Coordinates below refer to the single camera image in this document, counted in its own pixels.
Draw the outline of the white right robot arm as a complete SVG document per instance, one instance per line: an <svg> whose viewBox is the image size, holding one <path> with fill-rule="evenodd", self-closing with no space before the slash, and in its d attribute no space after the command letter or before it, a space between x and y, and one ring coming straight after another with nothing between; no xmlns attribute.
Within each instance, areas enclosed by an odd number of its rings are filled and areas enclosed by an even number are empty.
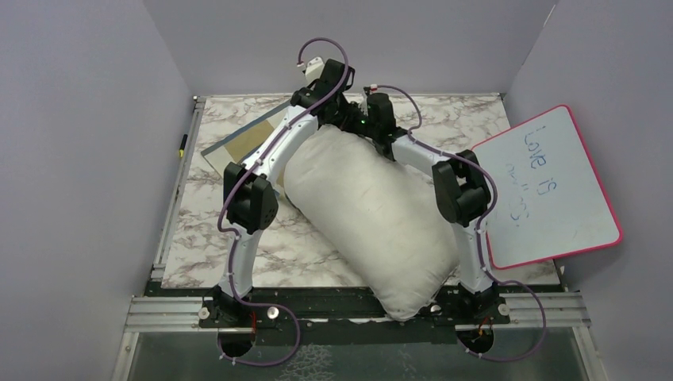
<svg viewBox="0 0 673 381"><path fill-rule="evenodd" d="M356 126L372 139L376 151L389 160L412 167L433 180L436 206L454 232L459 253L460 285L470 292L458 301L462 319L476 323L487 316L490 304L482 292L492 287L490 265L483 258L483 215L491 204L488 177L471 150L444 152L397 126L392 102L375 87L364 89L364 116Z"/></svg>

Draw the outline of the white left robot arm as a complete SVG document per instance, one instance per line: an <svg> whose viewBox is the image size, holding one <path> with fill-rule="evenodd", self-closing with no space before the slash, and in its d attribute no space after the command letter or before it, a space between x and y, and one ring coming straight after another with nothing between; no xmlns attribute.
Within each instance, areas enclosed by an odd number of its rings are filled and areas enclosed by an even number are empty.
<svg viewBox="0 0 673 381"><path fill-rule="evenodd" d="M355 70L329 59L311 64L308 86L297 90L271 135L243 161L224 170L224 204L218 229L233 238L225 273L218 286L226 297L219 314L229 325L248 319L249 304L242 299L252 290L252 269L263 231L274 221L279 202L274 185L289 159L331 117L344 115L343 93L352 86Z"/></svg>

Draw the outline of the white pillow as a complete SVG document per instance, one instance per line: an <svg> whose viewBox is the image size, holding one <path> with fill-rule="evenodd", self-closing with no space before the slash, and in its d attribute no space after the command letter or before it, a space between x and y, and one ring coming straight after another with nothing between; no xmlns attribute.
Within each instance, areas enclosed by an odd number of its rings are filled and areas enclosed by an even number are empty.
<svg viewBox="0 0 673 381"><path fill-rule="evenodd" d="M429 181L358 136L321 127L291 157L283 181L292 205L394 320L427 306L458 266L452 228Z"/></svg>

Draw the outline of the blue yellow patchwork pillowcase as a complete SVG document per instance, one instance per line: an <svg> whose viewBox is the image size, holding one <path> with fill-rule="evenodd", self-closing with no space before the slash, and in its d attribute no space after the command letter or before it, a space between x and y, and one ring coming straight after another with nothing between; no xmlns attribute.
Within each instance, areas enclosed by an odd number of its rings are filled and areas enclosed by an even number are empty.
<svg viewBox="0 0 673 381"><path fill-rule="evenodd" d="M198 188L211 208L223 203L223 171L255 151L279 126L288 97L209 98L194 155Z"/></svg>

